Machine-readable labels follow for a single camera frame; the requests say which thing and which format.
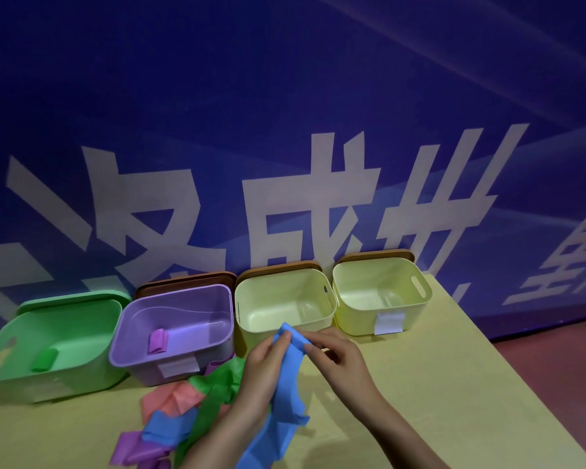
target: green folded cloth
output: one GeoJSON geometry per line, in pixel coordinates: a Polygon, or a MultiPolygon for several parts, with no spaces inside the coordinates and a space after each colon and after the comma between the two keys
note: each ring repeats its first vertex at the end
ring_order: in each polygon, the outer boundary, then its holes
{"type": "Polygon", "coordinates": [[[59,351],[55,348],[50,347],[48,349],[43,349],[39,355],[37,355],[35,362],[32,363],[31,370],[33,372],[47,372],[52,368],[52,365],[54,365],[57,355],[59,355],[59,351]]]}
{"type": "Polygon", "coordinates": [[[205,394],[206,398],[200,403],[197,418],[191,428],[188,439],[181,442],[176,448],[174,456],[175,469],[180,466],[189,448],[211,430],[219,415],[221,406],[234,401],[239,392],[244,366],[245,359],[235,357],[206,377],[195,375],[188,379],[188,382],[196,390],[205,394]]]}

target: blue backdrop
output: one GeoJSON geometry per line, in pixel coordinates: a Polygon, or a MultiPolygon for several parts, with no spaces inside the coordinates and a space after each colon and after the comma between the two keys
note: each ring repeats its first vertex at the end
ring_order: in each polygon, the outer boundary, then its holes
{"type": "Polygon", "coordinates": [[[490,337],[586,316],[586,0],[0,0],[0,328],[398,245],[490,337]]]}

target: brown lid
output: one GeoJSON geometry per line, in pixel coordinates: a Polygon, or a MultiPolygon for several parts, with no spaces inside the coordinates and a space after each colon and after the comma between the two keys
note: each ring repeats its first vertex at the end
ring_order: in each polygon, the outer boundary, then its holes
{"type": "Polygon", "coordinates": [[[201,275],[151,281],[150,283],[140,286],[137,291],[135,291],[135,299],[145,298],[146,296],[152,296],[153,294],[161,294],[164,292],[198,288],[199,286],[208,286],[210,284],[223,284],[230,288],[230,291],[234,291],[234,282],[236,278],[237,275],[229,271],[216,271],[215,273],[203,273],[201,275]]]}
{"type": "Polygon", "coordinates": [[[395,248],[393,250],[379,250],[377,252],[356,252],[341,257],[335,265],[346,261],[371,260],[374,258],[405,258],[414,263],[414,253],[407,248],[395,248]]]}
{"type": "Polygon", "coordinates": [[[258,276],[273,275],[284,271],[295,271],[303,269],[321,270],[321,265],[314,260],[294,261],[291,263],[282,263],[280,265],[261,266],[244,271],[237,278],[237,286],[247,278],[256,278],[258,276]]]}

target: white label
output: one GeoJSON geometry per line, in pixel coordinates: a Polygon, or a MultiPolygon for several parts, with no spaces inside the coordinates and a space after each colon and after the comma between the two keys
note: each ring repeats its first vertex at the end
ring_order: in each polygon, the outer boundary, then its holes
{"type": "Polygon", "coordinates": [[[160,363],[159,370],[164,378],[175,377],[176,375],[182,375],[184,373],[199,372],[200,364],[197,363],[195,355],[189,354],[182,359],[160,363]]]}
{"type": "Polygon", "coordinates": [[[70,396],[75,393],[72,388],[65,385],[58,378],[55,378],[52,381],[30,383],[26,386],[25,392],[33,402],[55,400],[57,398],[63,398],[64,396],[70,396]]]}
{"type": "Polygon", "coordinates": [[[391,311],[390,313],[378,313],[375,317],[374,334],[393,334],[404,331],[405,313],[391,311]]]}

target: yellow tablecloth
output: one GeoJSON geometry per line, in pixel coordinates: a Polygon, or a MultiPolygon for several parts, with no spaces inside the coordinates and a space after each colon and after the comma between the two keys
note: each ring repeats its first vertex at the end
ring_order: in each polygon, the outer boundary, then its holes
{"type": "MultiPolygon", "coordinates": [[[[586,468],[585,452],[426,278],[434,297],[412,330],[356,339],[383,395],[454,469],[586,468]]],[[[390,467],[307,358],[297,383],[311,420],[274,469],[390,467]]],[[[129,378],[58,403],[0,406],[0,469],[106,467],[119,433],[141,429],[150,390],[129,378]]]]}

